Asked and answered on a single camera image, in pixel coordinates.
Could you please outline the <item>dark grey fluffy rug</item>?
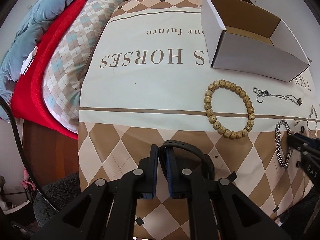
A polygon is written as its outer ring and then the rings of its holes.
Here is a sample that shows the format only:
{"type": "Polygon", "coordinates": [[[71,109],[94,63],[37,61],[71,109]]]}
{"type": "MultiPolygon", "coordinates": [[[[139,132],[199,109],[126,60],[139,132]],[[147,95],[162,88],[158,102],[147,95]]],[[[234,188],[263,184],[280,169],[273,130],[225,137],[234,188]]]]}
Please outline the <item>dark grey fluffy rug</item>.
{"type": "MultiPolygon", "coordinates": [[[[59,210],[62,210],[81,193],[79,173],[70,174],[65,178],[45,185],[42,189],[53,204],[59,210]]],[[[39,193],[34,199],[33,208],[39,227],[43,227],[56,214],[56,211],[39,193]]]]}

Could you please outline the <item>white cardboard box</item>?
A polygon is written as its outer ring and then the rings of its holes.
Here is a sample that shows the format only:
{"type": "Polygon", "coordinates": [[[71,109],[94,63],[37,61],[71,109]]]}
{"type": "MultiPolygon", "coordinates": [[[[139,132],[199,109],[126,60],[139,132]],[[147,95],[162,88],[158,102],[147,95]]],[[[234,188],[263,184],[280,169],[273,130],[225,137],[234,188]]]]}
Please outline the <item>white cardboard box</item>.
{"type": "Polygon", "coordinates": [[[212,68],[290,82],[310,61],[278,16],[242,0],[202,0],[201,25],[212,68]]]}

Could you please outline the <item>red blanket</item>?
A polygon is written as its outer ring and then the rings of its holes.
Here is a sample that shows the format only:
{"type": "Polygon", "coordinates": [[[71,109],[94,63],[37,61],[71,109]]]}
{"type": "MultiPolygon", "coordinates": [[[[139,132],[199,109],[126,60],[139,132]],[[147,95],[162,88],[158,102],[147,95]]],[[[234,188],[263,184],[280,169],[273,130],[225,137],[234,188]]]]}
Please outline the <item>red blanket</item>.
{"type": "Polygon", "coordinates": [[[87,1],[74,0],[49,26],[38,44],[35,59],[26,74],[17,81],[10,104],[14,117],[48,127],[72,139],[78,139],[78,135],[62,126],[46,107],[42,97],[42,84],[44,71],[54,50],[87,1]]]}

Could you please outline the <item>argyle patterned quilt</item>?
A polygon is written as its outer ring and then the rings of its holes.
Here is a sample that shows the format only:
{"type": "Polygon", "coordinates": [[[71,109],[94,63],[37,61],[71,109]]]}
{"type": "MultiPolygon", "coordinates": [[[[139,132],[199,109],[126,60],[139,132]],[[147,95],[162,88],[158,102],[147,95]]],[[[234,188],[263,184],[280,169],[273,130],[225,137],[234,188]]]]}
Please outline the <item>argyle patterned quilt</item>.
{"type": "Polygon", "coordinates": [[[86,0],[61,38],[44,71],[43,101],[49,116],[77,134],[85,64],[116,7],[125,0],[86,0]]]}

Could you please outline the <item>beige argyle printed tablecloth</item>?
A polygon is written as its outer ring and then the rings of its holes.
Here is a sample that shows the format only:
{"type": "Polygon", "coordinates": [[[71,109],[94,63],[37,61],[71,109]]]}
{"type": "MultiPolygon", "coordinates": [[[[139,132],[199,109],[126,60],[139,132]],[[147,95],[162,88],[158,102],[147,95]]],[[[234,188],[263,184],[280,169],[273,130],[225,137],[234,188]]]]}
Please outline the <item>beige argyle printed tablecloth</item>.
{"type": "Polygon", "coordinates": [[[201,25],[202,0],[130,0],[102,32],[80,95],[79,175],[120,179],[151,145],[179,140],[210,156],[217,178],[234,184],[276,218],[298,204],[312,182],[276,153],[306,125],[317,102],[309,68],[290,82],[216,69],[201,25]]]}

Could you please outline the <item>light blue fluffy blanket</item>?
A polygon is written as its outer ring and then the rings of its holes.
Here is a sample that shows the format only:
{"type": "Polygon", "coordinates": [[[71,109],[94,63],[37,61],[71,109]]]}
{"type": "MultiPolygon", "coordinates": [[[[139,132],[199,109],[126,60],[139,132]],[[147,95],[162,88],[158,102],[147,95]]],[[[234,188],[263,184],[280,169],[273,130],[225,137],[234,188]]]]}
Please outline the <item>light blue fluffy blanket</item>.
{"type": "Polygon", "coordinates": [[[74,0],[38,0],[26,14],[11,47],[1,62],[1,97],[7,104],[11,103],[17,81],[22,74],[23,62],[57,16],[74,0]]]}

